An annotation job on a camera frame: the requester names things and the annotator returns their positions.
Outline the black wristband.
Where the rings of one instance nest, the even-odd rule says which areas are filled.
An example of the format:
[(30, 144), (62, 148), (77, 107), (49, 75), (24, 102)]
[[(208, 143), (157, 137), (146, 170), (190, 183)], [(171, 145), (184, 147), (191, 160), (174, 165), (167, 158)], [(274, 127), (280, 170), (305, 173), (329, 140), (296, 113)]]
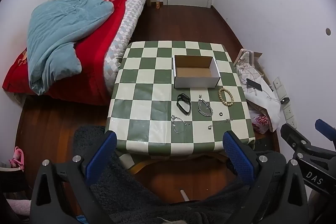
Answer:
[(176, 105), (184, 115), (190, 115), (191, 99), (185, 93), (178, 94)]

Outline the white red plastic bag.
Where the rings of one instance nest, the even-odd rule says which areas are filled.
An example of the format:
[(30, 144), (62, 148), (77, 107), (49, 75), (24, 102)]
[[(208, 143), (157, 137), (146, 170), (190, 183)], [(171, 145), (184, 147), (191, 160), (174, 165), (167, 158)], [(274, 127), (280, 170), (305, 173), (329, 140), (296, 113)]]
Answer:
[(266, 133), (270, 128), (270, 121), (267, 116), (257, 110), (249, 110), (253, 130), (259, 134)]

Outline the black charger plug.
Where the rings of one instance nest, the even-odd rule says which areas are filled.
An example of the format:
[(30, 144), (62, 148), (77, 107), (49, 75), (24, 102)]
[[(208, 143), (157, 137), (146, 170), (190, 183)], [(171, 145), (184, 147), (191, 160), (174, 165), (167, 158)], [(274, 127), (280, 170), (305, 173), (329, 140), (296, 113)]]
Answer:
[(284, 97), (283, 99), (280, 100), (280, 103), (282, 105), (288, 104), (290, 102), (289, 97)]

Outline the pink slipper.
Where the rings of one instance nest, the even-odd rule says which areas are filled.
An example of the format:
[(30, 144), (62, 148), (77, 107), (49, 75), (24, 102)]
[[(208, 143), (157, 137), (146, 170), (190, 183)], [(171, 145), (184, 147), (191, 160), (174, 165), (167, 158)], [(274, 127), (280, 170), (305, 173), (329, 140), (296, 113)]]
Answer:
[(19, 168), (21, 170), (24, 170), (24, 153), (18, 146), (14, 148), (13, 158), (9, 160), (9, 163), (11, 165), (11, 168)]

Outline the black smartphone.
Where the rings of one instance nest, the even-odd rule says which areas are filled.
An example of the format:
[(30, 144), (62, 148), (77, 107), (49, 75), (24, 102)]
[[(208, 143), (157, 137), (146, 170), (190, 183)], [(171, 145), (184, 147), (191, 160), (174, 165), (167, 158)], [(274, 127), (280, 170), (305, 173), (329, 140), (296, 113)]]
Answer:
[(255, 82), (253, 80), (250, 80), (249, 78), (246, 79), (246, 82), (247, 82), (247, 87), (248, 88), (254, 88), (254, 89), (259, 90), (259, 91), (263, 90), (262, 86), (259, 83)]

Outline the red bed cover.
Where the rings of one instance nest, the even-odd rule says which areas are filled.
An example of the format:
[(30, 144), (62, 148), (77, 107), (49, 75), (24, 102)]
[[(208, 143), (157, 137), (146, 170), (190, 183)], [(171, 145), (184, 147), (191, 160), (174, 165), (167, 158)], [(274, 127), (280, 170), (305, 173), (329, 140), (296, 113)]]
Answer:
[(104, 81), (104, 58), (121, 24), (126, 0), (106, 1), (113, 3), (113, 14), (92, 34), (75, 43), (76, 56), (82, 65), (81, 73), (57, 80), (47, 91), (48, 96), (90, 105), (109, 103), (111, 94)]

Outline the white cardboard box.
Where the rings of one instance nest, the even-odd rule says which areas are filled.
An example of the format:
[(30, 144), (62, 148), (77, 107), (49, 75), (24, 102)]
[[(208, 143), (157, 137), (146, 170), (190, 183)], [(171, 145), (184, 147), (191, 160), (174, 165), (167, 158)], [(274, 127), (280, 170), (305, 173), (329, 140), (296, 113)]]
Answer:
[(221, 78), (212, 56), (174, 55), (173, 75), (176, 89), (215, 88)]

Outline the green white checkered tablecloth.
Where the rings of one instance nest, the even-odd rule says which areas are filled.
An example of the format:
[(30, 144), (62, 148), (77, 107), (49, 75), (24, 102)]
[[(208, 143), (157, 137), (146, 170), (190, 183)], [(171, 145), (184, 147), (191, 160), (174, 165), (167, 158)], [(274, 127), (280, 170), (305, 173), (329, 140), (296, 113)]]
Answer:
[[(177, 89), (176, 55), (212, 57), (220, 79), (214, 88)], [(223, 150), (233, 131), (245, 144), (255, 135), (238, 75), (221, 44), (145, 41), (127, 46), (110, 101), (107, 130), (123, 153), (189, 156)]]

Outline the teal blanket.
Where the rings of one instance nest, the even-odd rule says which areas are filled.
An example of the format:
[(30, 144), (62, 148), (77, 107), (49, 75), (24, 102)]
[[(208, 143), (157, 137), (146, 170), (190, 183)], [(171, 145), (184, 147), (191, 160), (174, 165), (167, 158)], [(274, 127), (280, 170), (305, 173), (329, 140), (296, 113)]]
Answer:
[(78, 75), (82, 65), (74, 45), (113, 14), (104, 0), (52, 0), (36, 7), (27, 33), (29, 87), (37, 95), (58, 80)]

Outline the checkered mattress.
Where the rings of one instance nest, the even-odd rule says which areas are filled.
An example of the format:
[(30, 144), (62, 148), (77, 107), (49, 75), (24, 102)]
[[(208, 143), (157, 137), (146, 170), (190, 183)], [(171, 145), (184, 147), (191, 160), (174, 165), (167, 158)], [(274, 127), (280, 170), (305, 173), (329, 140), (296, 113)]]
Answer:
[(104, 81), (107, 91), (111, 94), (121, 66), (123, 54), (134, 32), (139, 16), (146, 0), (126, 0), (125, 12), (117, 33), (110, 44), (104, 58)]

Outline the white wall socket strip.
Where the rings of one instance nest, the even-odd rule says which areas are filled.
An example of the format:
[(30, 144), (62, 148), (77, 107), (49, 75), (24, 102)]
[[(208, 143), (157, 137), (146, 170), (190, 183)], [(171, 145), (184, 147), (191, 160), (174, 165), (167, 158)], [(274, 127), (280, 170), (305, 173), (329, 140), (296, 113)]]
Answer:
[(274, 79), (273, 86), (278, 96), (278, 99), (280, 100), (281, 109), (283, 111), (286, 123), (290, 124), (293, 128), (297, 128), (294, 112), (291, 109), (290, 105), (290, 98), (279, 77), (276, 77)]

